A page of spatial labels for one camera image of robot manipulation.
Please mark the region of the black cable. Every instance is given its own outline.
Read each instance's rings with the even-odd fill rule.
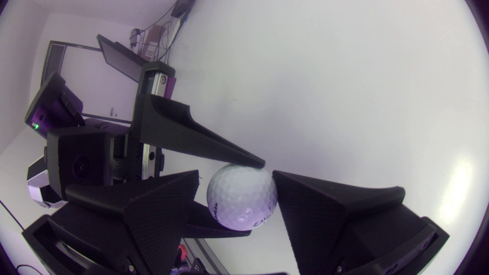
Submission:
[[[167,33],[170,33],[170,31],[168,31],[168,28],[171,27],[171,25],[172,25],[172,19],[173,19],[173,17],[170,20],[168,20],[165,24],[163,24],[163,26],[161,26],[161,29],[159,30],[159,36],[158,36],[158,53],[156,54],[156,58],[158,58],[158,56],[159,56],[159,48],[161,46],[160,45],[161,44],[161,39],[162,39],[161,30],[165,27],[166,24],[170,23],[168,25],[168,27],[165,28],[165,30],[163,31],[163,33],[165,31],[167,31]]]
[[[160,61],[166,54],[170,54],[170,50],[172,49],[172,46],[173,46],[173,43],[175,42],[175,40],[177,39],[177,35],[178,33],[180,32],[180,30],[182,29],[182,26],[183,24],[187,21],[188,19],[188,15],[190,14],[190,11],[192,10],[192,8],[194,7],[195,5],[195,1],[193,2],[192,6],[185,12],[185,14],[182,16],[182,18],[180,19],[180,25],[178,26],[178,29],[177,29],[177,32],[175,33],[175,36],[173,37],[173,40],[172,40],[172,43],[168,46],[167,50],[165,51],[165,53],[163,53],[163,55],[158,59],[158,61]]]
[[[10,214],[10,216],[17,222],[17,224],[21,227],[22,231],[24,231],[24,227],[21,225],[21,223],[19,223],[19,221],[15,218],[14,214],[12,214],[12,212],[10,212],[10,210],[7,208],[7,206],[5,204],[3,204],[3,202],[0,200],[0,204],[3,205],[3,208],[5,208],[5,210],[7,210],[7,212]]]
[[[177,32],[175,33],[175,37],[173,38],[172,40],[172,43],[168,46],[168,49],[165,51],[165,53],[163,53],[163,55],[158,59],[158,61],[160,61],[169,51],[170,49],[172,48],[173,46],[173,43],[175,42],[175,40],[177,39],[177,35],[178,33],[180,32],[180,30],[182,29],[182,24],[180,24],[180,26],[178,26],[178,29],[177,29]]]
[[[15,269],[15,270],[17,270],[17,273],[19,273],[19,268],[21,268],[21,267],[23,267],[23,266],[25,266],[25,267],[30,267],[30,268],[34,269],[35,271],[37,271],[37,273],[39,273],[39,274],[43,275],[43,274],[42,274],[42,273],[41,273],[39,270],[37,270],[35,267],[30,266],[30,265],[18,265],[18,266],[17,266],[17,268]]]
[[[158,20],[156,20],[156,22],[154,22],[153,24],[151,24],[151,26],[149,26],[149,27],[147,27],[147,28],[143,29],[141,32],[146,32],[146,31],[147,31],[149,28],[151,28],[152,26],[156,25],[156,23],[158,23],[158,22],[159,22],[161,19],[163,19],[163,17],[165,17],[165,16],[166,16],[166,15],[167,15],[167,14],[168,14],[168,13],[169,13],[169,12],[170,12],[170,11],[171,11],[173,8],[174,8],[174,7],[175,7],[175,5],[176,5],[176,4],[177,4],[177,2],[175,2],[175,4],[173,4],[173,5],[172,5],[172,6],[171,6],[171,7],[168,9],[168,11],[166,11],[166,12],[165,12],[165,14],[163,14],[163,16],[162,16],[162,17],[160,17]]]

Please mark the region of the black screen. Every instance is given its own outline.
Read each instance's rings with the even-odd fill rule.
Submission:
[[[146,60],[121,44],[113,43],[101,35],[97,35],[97,39],[105,62],[132,80],[139,82],[141,69]]]

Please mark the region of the white ceiling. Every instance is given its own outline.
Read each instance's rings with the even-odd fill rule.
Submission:
[[[99,18],[146,28],[160,18],[174,0],[34,0],[51,12]]]

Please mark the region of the camera lens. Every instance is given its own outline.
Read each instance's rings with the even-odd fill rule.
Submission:
[[[86,180],[91,171],[91,160],[87,155],[78,155],[73,161],[73,175],[79,180]]]

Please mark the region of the white golf ball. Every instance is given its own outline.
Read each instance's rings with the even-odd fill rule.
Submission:
[[[214,219],[233,230],[262,226],[277,206],[277,186],[264,169],[229,164],[212,177],[207,205]]]

